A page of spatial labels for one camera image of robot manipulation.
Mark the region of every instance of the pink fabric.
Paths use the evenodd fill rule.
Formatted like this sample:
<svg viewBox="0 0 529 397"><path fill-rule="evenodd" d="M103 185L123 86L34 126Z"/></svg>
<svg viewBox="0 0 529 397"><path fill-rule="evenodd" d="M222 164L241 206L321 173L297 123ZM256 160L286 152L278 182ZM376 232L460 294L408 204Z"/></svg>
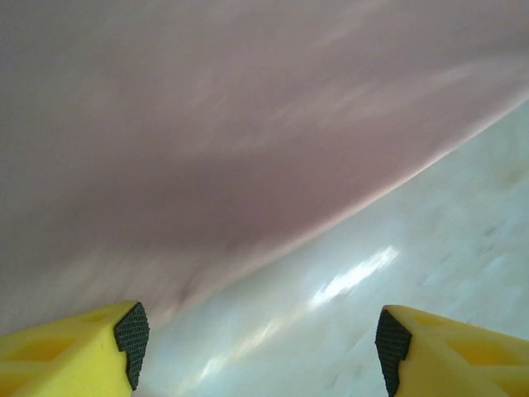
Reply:
<svg viewBox="0 0 529 397"><path fill-rule="evenodd" d="M2 6L1 331L172 315L529 93L529 2L103 3Z"/></svg>

